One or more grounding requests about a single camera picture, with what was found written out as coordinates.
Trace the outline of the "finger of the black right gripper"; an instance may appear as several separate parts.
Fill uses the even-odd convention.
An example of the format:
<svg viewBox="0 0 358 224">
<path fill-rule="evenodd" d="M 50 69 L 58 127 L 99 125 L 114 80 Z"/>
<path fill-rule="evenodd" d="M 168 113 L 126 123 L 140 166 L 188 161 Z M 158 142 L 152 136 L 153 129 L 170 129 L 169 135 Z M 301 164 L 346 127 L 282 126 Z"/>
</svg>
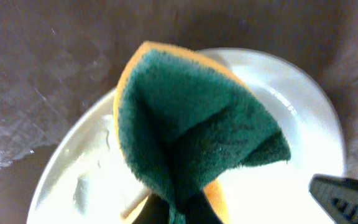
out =
<svg viewBox="0 0 358 224">
<path fill-rule="evenodd" d="M 358 224 L 358 180 L 316 174 L 309 193 L 335 223 Z"/>
</svg>

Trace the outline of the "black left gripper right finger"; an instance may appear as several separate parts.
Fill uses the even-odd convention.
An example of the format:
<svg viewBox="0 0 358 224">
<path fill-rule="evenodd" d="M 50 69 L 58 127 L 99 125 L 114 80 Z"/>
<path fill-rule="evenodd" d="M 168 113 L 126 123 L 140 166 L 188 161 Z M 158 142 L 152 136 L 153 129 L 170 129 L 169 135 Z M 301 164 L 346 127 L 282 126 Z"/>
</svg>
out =
<svg viewBox="0 0 358 224">
<path fill-rule="evenodd" d="M 223 224 L 203 191 L 188 199 L 185 207 L 186 224 Z"/>
</svg>

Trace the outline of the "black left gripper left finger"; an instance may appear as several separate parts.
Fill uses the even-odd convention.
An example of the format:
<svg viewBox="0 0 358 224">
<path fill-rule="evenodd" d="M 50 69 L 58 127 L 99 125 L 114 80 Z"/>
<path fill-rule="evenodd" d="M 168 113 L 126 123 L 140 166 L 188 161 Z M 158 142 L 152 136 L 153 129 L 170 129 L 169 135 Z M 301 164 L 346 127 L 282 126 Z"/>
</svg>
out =
<svg viewBox="0 0 358 224">
<path fill-rule="evenodd" d="M 150 194 L 143 209 L 132 224 L 168 224 L 169 204 L 158 195 Z"/>
</svg>

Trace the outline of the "light blue plate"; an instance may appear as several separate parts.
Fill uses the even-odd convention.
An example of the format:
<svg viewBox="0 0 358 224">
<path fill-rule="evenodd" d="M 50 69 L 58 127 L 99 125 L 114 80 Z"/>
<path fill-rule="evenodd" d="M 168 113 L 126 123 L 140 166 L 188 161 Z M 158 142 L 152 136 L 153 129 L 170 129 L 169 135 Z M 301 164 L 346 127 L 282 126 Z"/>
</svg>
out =
<svg viewBox="0 0 358 224">
<path fill-rule="evenodd" d="M 314 174 L 344 172 L 337 114 L 316 82 L 291 63 L 247 49 L 205 49 L 232 70 L 277 120 L 291 159 L 223 173 L 208 197 L 224 223 L 331 223 L 309 193 Z M 124 163 L 110 91 L 72 127 L 36 187 L 28 223 L 131 223 L 149 190 Z"/>
</svg>

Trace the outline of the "green and yellow sponge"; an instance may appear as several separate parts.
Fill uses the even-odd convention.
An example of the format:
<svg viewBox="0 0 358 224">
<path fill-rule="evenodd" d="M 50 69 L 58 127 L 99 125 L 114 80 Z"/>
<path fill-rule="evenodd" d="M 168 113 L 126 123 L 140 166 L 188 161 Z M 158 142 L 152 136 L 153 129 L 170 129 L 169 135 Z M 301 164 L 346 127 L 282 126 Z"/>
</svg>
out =
<svg viewBox="0 0 358 224">
<path fill-rule="evenodd" d="M 223 172 L 291 158 L 281 127 L 243 81 L 176 45 L 140 45 L 117 84 L 113 118 L 126 164 L 169 204 L 169 223 L 186 223 L 199 191 L 223 221 Z"/>
</svg>

